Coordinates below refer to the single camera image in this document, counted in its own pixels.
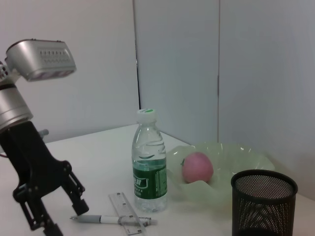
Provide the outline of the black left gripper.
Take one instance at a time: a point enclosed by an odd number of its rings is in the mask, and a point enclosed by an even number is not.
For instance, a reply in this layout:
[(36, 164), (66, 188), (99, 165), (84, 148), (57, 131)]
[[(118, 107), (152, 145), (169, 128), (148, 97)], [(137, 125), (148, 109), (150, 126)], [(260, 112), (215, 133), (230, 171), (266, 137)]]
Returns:
[(67, 161), (55, 159), (32, 122), (7, 128), (0, 134), (0, 145), (16, 170), (19, 184), (13, 196), (22, 208), (31, 231), (43, 228), (46, 236), (63, 236), (40, 198), (62, 187), (72, 201), (76, 215), (89, 211), (82, 194), (84, 186)]

